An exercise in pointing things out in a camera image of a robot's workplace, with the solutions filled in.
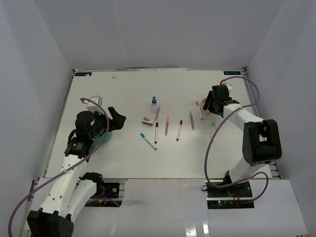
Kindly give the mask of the yellow masking tape roll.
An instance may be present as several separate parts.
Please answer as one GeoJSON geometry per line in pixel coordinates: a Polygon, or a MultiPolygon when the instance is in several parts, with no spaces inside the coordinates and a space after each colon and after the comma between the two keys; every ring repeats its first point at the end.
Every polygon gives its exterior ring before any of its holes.
{"type": "Polygon", "coordinates": [[[201,109],[201,112],[203,114],[206,114],[206,115],[209,115],[211,114],[211,104],[210,103],[207,103],[207,98],[204,98],[202,101],[201,101],[201,104],[200,104],[200,109],[201,109]]]}

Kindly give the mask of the pink cap marker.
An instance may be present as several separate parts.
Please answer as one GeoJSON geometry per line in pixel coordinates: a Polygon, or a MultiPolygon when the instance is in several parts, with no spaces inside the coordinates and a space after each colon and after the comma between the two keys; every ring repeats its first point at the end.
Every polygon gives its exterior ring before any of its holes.
{"type": "Polygon", "coordinates": [[[201,120],[204,120],[199,101],[196,101],[197,111],[201,120]]]}

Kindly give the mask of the green cap marker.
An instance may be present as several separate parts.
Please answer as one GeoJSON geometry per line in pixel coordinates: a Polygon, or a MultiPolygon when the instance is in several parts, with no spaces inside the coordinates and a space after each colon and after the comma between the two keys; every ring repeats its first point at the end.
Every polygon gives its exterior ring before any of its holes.
{"type": "Polygon", "coordinates": [[[216,123],[213,121],[212,125],[211,125],[211,138],[213,137],[214,133],[215,133],[215,129],[216,129],[216,123]]]}

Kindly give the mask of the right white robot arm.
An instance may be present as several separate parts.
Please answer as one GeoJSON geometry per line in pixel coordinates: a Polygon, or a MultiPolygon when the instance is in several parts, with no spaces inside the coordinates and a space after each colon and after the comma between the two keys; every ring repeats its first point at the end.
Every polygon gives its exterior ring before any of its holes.
{"type": "Polygon", "coordinates": [[[240,183],[260,174],[259,169],[281,158],[278,124],[274,119],[264,120],[250,113],[246,106],[241,106],[238,101],[232,99],[225,84],[212,87],[204,108],[223,119],[214,131],[205,155],[204,174],[208,182],[208,153],[219,129],[225,122],[230,121],[243,132],[242,158],[225,173],[220,185],[210,184],[216,188],[223,188],[227,196],[234,197],[241,191],[240,183]]]}

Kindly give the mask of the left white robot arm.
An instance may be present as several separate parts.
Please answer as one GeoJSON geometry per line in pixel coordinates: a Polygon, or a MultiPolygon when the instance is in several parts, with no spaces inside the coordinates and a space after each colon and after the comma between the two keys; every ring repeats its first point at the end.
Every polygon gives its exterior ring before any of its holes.
{"type": "Polygon", "coordinates": [[[61,176],[54,184],[38,210],[31,210],[27,222],[34,237],[70,237],[78,213],[91,197],[104,192],[103,176],[86,172],[86,159],[106,138],[106,132],[123,128],[126,117],[108,108],[111,118],[101,110],[77,114],[75,129],[70,133],[61,176]]]}

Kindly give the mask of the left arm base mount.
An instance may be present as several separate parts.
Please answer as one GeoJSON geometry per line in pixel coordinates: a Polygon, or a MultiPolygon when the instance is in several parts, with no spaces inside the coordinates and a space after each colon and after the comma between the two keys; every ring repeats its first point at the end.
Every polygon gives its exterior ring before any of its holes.
{"type": "Polygon", "coordinates": [[[103,183],[88,199],[85,207],[120,207],[122,197],[119,192],[120,183],[103,183]]]}

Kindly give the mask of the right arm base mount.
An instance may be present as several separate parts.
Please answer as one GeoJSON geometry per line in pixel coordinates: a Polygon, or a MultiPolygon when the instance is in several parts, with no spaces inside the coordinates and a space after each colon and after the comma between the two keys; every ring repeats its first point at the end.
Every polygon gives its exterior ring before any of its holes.
{"type": "Polygon", "coordinates": [[[253,194],[249,182],[237,184],[225,189],[217,189],[205,184],[201,187],[206,192],[207,207],[211,209],[252,209],[253,194]]]}

